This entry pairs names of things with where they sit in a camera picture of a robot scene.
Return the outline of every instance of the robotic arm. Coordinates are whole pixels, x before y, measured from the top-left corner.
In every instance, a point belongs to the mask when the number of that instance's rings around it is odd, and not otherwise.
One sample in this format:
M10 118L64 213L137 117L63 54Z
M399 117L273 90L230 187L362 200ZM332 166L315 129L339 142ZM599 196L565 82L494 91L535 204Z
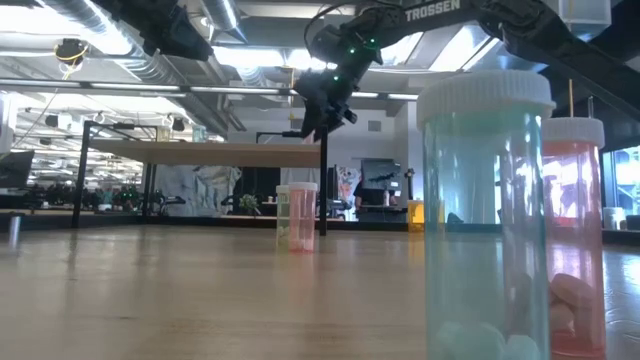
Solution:
M338 66L304 73L294 86L305 99L304 137L323 125L333 131L343 125L342 119L357 121L347 101L359 90L371 63L382 64L380 49L406 35L472 20L502 40L510 53L548 64L640 120L640 93L634 91L640 73L576 38L542 0L431 0L407 8L374 2L379 5L340 28L324 27L307 44L311 56ZM311 21L344 4L327 8Z

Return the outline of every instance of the pill bottle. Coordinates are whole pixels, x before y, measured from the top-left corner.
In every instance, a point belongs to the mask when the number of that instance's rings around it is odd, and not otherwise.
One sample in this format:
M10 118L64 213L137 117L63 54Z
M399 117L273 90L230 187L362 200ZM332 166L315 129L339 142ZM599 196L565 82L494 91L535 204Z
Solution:
M278 249L289 248L289 186L276 186L277 194L277 230L276 246Z
M425 88L427 358L549 358L540 124L550 86L523 71Z
M424 232L424 201L407 200L409 232Z
M316 225L316 194L318 184L289 184L289 250L313 252Z
M551 351L556 358L604 359L604 128L596 119L549 119L542 141Z

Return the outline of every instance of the window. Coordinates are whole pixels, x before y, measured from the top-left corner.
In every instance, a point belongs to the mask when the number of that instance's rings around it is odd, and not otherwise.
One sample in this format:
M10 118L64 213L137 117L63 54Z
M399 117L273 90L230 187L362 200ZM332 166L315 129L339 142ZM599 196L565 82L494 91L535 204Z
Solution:
M640 146L614 152L616 206L640 215Z

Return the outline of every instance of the desk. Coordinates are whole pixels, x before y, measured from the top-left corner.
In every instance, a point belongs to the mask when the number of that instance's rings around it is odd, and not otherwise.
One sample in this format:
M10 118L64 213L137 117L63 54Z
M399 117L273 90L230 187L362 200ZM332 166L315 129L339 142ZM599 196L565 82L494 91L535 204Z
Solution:
M78 166L78 179L74 194L72 228L79 227L82 207L82 190L87 170L89 148L94 148L114 155L126 157L146 164L144 195L142 197L142 216L146 219L150 188L155 183L157 164L164 165L219 165L219 166L253 166L253 167L287 167L309 168L319 167L320 173L320 235L327 232L327 142L328 129L318 128L320 144L277 145L277 144L228 144L228 143L193 143L193 142L156 142L142 141L123 130L145 128L149 126L98 124L85 121L82 133L82 147ZM95 128L109 129L131 140L92 140Z
M256 219L256 220L277 220L277 216L249 216L249 215L222 215L221 219ZM343 219L328 218L327 221L344 221Z
M358 213L360 222L407 222L407 208L383 205L362 205Z

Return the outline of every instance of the white pill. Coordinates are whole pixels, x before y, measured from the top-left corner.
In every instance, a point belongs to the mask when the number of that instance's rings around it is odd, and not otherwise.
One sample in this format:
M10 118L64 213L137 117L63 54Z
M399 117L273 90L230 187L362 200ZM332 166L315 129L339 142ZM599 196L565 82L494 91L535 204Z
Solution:
M553 331L571 330L573 312L563 303L551 305L549 309L549 329Z
M489 324L463 325L451 349L455 360L502 359L506 346L502 333Z
M458 332L462 325L455 322L445 322L438 330L436 339L447 350L453 349L458 342Z
M540 349L532 338L524 335L509 337L502 360L540 360Z
M551 280L550 288L560 300L572 307L593 307L593 288L577 277L568 274L556 274Z
M574 328L576 337L585 343L585 347L592 348L603 343L605 334L604 327L595 318L593 309L577 308L574 312Z

